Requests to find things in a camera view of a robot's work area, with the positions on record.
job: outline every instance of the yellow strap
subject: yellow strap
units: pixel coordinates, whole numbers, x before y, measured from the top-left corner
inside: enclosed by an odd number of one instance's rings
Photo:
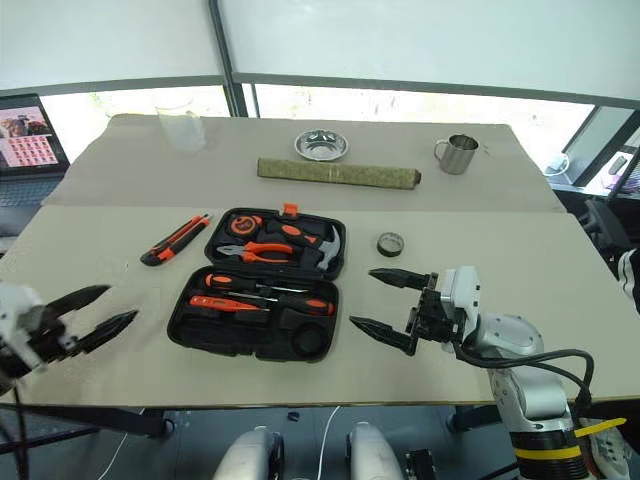
[[[516,457],[527,460],[564,460],[582,455],[580,447],[559,448],[557,450],[524,450],[514,448]]]
[[[590,427],[582,427],[575,430],[576,437],[584,437],[585,435],[593,435],[594,433],[600,433],[603,430],[608,430],[609,428],[617,427],[618,425],[622,425],[626,423],[626,418],[614,418],[612,420],[606,420],[604,422],[600,422],[596,425],[591,425]]]

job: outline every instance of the open tool case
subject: open tool case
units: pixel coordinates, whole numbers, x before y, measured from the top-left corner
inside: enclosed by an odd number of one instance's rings
[[[180,345],[222,355],[322,359],[331,346],[337,318],[338,289],[331,281],[342,269],[345,240],[341,222],[298,213],[291,204],[285,204],[282,213],[256,208],[227,211],[205,247],[212,265],[189,278],[169,321],[169,337]],[[247,253],[255,244],[289,248]],[[229,246],[244,247],[246,257],[233,248],[231,254],[220,251]],[[323,266],[326,256],[330,260]],[[238,305],[232,302],[252,309],[233,311]]]

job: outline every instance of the metal bowl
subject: metal bowl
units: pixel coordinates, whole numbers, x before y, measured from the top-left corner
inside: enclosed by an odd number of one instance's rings
[[[302,157],[316,162],[335,162],[347,153],[349,144],[330,130],[311,130],[298,135],[293,146]]]

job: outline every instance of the green rolled mat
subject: green rolled mat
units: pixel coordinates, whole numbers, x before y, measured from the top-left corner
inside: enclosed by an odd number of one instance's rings
[[[420,172],[415,168],[303,162],[273,158],[258,159],[258,176],[403,190],[413,190],[420,183],[421,177]]]

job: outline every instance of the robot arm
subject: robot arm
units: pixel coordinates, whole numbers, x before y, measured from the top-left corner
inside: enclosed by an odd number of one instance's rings
[[[80,339],[69,335],[60,319],[94,302],[109,288],[93,285],[45,305],[32,288],[0,282],[0,395],[32,370],[43,372],[55,360],[89,353],[122,332],[136,310],[102,322]]]
[[[578,354],[591,359],[588,354],[578,350],[543,354],[542,335],[522,317],[480,315],[480,282],[474,267],[447,270],[441,291],[435,289],[437,274],[396,269],[369,273],[385,283],[420,290],[418,305],[411,309],[406,334],[376,320],[352,316],[351,321],[369,336],[408,355],[415,354],[419,339],[432,340],[455,352],[458,359],[486,368],[500,417],[511,436],[520,478],[592,478],[574,433],[557,374],[560,370],[541,363]],[[583,390],[579,396],[582,402],[590,400],[585,395],[588,391]]]

